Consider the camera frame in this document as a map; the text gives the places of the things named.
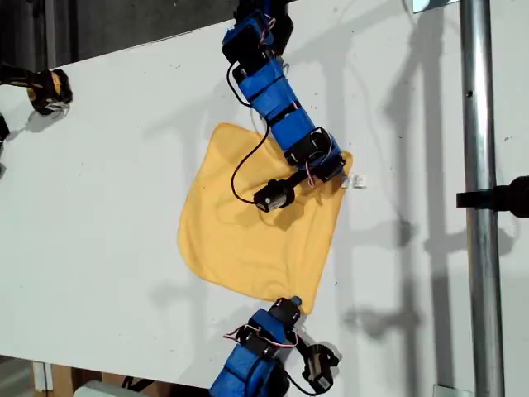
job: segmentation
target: silver pole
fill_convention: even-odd
[[[496,186],[493,71],[489,0],[461,0],[466,190]],[[504,397],[503,336],[494,211],[467,210],[467,233],[477,397]]]

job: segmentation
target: white table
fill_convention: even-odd
[[[529,170],[528,12],[493,1],[499,183]],[[330,395],[472,390],[458,6],[302,0],[291,15],[294,90],[369,177],[305,322],[344,356]],[[176,245],[213,128],[252,128],[225,81],[230,25],[66,67],[74,105],[56,122],[26,124],[23,90],[0,89],[26,129],[0,159],[0,354],[208,387],[233,348],[222,334],[268,307],[194,276]],[[507,393],[525,395],[529,226],[500,226]],[[288,367],[301,379],[298,356]]]

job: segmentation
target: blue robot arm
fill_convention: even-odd
[[[303,378],[320,395],[333,385],[331,368],[338,365],[333,351],[311,345],[293,327],[300,317],[301,299],[278,299],[267,312],[259,309],[236,332],[237,346],[226,360],[209,393],[213,397],[282,397],[289,388],[290,375],[277,359],[282,348],[296,348],[305,361]]]
[[[222,51],[231,63],[228,83],[230,71],[238,64],[232,75],[248,101],[246,106],[262,116],[286,161],[298,168],[292,178],[270,181],[254,195],[253,203],[268,212],[291,204],[293,187],[307,177],[309,181],[313,176],[328,181],[343,173],[345,161],[336,140],[314,125],[284,75],[278,57],[293,30],[284,0],[244,4],[237,9],[234,29],[222,42]]]

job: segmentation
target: dark background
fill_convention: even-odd
[[[237,3],[238,0],[0,0],[0,56],[12,65],[46,69],[55,66],[46,64],[45,32],[50,24],[55,30],[55,64],[63,65],[225,21],[232,18]],[[46,14],[50,4],[53,12]]]

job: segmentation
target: yellow cloth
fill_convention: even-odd
[[[199,277],[257,299],[297,295],[311,313],[329,252],[344,189],[341,178],[296,188],[296,201],[271,213],[237,200],[231,175],[261,140],[256,132],[230,124],[212,134],[207,154],[180,218],[178,243]],[[352,155],[344,153],[346,169]],[[270,179],[288,178],[293,169],[268,139],[236,176],[237,193],[253,193]]]

